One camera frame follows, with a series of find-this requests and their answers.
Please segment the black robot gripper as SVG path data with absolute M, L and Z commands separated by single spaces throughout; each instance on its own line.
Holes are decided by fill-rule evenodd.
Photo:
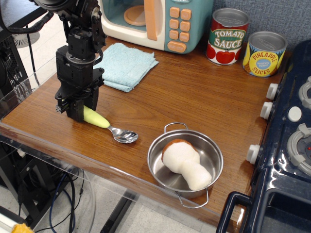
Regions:
M 67 117 L 77 121 L 84 120 L 84 105 L 96 111 L 99 87 L 103 85 L 104 69 L 94 69 L 95 54 L 86 59 L 74 57 L 69 46 L 56 51 L 57 78 L 61 83 L 55 94 L 56 110 L 66 111 Z

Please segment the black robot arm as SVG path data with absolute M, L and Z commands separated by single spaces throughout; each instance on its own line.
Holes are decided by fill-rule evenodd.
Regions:
M 96 0 L 36 0 L 48 11 L 30 28 L 7 27 L 11 34 L 35 33 L 57 14 L 63 22 L 67 45 L 56 51 L 57 78 L 61 83 L 55 94 L 56 110 L 66 112 L 77 122 L 86 119 L 86 111 L 96 110 L 99 87 L 103 85 L 103 68 L 94 68 L 103 59 L 106 35 L 102 29 L 100 7 Z

